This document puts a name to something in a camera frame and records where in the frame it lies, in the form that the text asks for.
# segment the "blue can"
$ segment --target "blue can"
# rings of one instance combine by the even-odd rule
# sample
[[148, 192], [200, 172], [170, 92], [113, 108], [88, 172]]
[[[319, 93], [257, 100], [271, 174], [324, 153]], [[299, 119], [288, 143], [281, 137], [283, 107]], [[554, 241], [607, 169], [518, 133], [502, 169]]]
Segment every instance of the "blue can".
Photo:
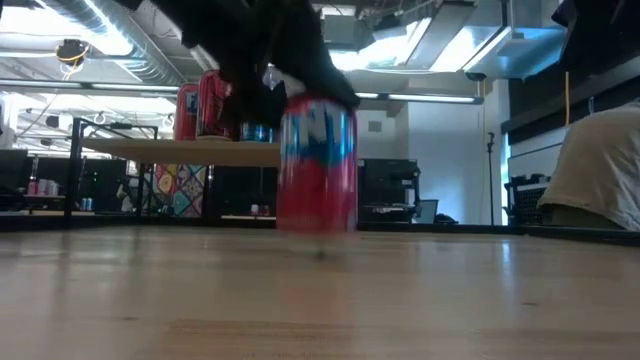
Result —
[[240, 140], [273, 143], [276, 141], [275, 131], [263, 125], [242, 124]]

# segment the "red can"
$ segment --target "red can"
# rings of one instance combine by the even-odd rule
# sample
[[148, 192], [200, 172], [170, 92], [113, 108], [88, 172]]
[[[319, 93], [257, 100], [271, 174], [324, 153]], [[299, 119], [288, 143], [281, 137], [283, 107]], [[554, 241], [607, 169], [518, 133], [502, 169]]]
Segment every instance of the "red can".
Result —
[[178, 91], [176, 124], [173, 131], [175, 140], [195, 140], [198, 122], [198, 84], [184, 84]]
[[280, 138], [279, 229], [325, 235], [355, 229], [356, 123], [333, 101], [305, 94], [289, 100]]
[[200, 79], [198, 123], [196, 138], [231, 139], [232, 131], [219, 122], [224, 99], [231, 93], [231, 85], [222, 80], [217, 71], [207, 71]]

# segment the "storage shelf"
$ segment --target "storage shelf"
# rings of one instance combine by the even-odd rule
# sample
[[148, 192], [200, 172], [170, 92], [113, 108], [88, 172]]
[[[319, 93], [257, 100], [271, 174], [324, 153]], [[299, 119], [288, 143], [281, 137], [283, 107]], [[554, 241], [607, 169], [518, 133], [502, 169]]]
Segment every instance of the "storage shelf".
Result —
[[259, 142], [82, 139], [82, 146], [145, 164], [280, 166], [280, 145]]

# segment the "can label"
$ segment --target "can label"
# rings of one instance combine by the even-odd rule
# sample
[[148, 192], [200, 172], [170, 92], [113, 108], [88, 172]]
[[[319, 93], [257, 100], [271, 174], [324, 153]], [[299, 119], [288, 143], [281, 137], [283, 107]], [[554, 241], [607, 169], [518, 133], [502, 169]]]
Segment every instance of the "can label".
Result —
[[306, 233], [353, 229], [356, 216], [356, 119], [341, 106], [301, 96], [282, 124], [278, 227]]

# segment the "black stand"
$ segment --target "black stand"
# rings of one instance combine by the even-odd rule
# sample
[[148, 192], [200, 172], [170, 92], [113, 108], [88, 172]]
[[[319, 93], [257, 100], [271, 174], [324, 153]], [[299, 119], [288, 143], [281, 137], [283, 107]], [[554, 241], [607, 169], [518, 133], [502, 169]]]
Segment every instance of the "black stand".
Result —
[[489, 211], [491, 214], [491, 226], [494, 226], [496, 224], [493, 215], [493, 167], [491, 165], [491, 154], [493, 154], [493, 145], [495, 145], [493, 140], [495, 137], [496, 134], [494, 134], [493, 132], [489, 132], [490, 140], [489, 143], [487, 143], [487, 154], [489, 155]]

